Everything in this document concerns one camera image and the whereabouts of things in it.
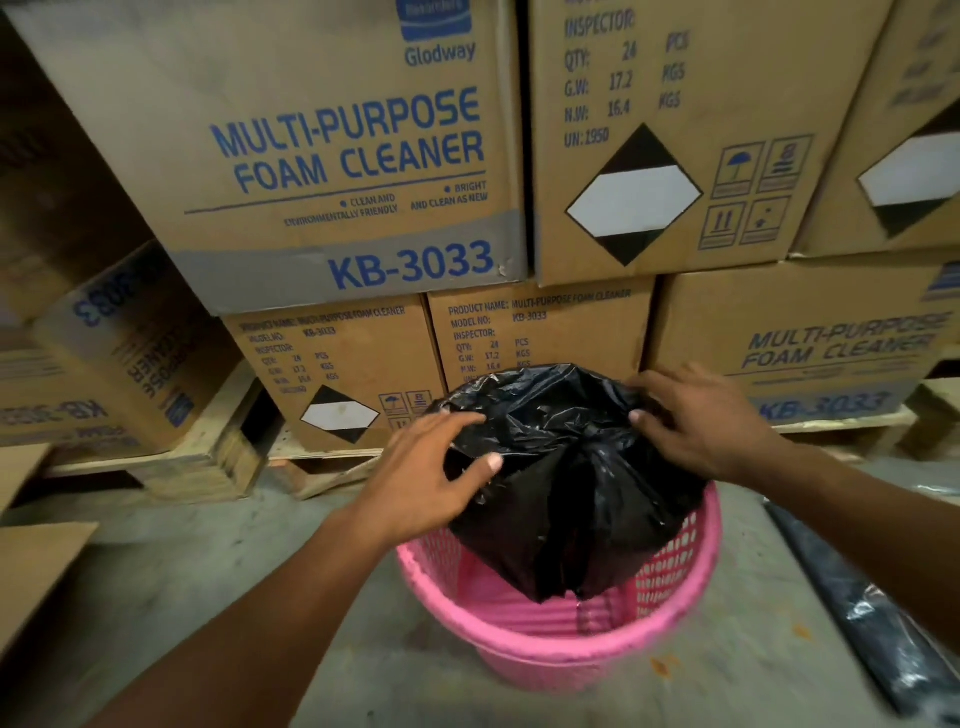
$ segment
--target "black garbage bag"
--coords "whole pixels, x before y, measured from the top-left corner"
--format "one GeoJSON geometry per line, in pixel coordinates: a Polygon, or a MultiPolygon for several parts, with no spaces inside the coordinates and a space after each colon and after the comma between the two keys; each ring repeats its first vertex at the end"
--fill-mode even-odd
{"type": "Polygon", "coordinates": [[[536,602],[589,599],[634,576],[700,507],[707,483],[630,427],[641,392],[572,364],[497,372],[431,405],[482,412],[447,453],[459,477],[488,452],[503,468],[450,525],[460,542],[536,602]]]}

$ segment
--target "basket rim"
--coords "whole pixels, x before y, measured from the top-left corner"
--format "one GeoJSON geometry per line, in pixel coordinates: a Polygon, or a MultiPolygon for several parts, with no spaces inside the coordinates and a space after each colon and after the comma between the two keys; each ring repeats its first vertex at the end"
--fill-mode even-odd
{"type": "Polygon", "coordinates": [[[639,650],[669,632],[697,603],[707,589],[720,556],[723,523],[716,483],[704,490],[704,502],[697,511],[702,541],[693,566],[675,593],[657,610],[611,632],[593,637],[546,638],[511,632],[475,616],[448,598],[420,566],[411,544],[396,549],[400,570],[423,606],[447,629],[474,646],[516,662],[543,667],[593,665],[639,650]]]}

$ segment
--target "black plastic sheet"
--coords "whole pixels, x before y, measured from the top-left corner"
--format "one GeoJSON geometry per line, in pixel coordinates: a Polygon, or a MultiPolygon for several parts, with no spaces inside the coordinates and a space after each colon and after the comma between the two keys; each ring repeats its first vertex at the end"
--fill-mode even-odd
{"type": "Polygon", "coordinates": [[[623,583],[703,502],[705,480],[630,427],[631,410],[656,403],[572,364],[484,376],[431,410],[441,406],[487,415],[453,443],[447,477],[488,452],[504,457],[450,529],[536,602],[623,583]]]}
{"type": "Polygon", "coordinates": [[[765,503],[807,577],[876,686],[902,716],[960,725],[960,680],[913,620],[832,546],[765,503]]]}

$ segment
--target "black and white diamond label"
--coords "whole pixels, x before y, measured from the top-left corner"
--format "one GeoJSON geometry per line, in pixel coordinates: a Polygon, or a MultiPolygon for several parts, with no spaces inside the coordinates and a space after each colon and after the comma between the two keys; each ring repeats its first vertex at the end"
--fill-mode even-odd
{"type": "Polygon", "coordinates": [[[355,445],[379,414],[366,404],[324,385],[300,420],[355,445]]]}
{"type": "Polygon", "coordinates": [[[627,266],[701,194],[650,128],[641,124],[566,213],[627,266]]]}
{"type": "Polygon", "coordinates": [[[860,176],[889,237],[960,192],[960,100],[860,176]]]}

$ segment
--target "pink plastic basket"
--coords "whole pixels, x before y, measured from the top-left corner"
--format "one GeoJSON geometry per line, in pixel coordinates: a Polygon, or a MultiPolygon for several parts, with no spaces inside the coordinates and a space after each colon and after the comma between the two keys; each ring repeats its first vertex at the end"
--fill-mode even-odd
{"type": "Polygon", "coordinates": [[[707,588],[720,552],[716,486],[680,534],[626,584],[585,602],[535,604],[443,529],[396,552],[414,594],[447,629],[528,690],[576,691],[669,632],[707,588]]]}

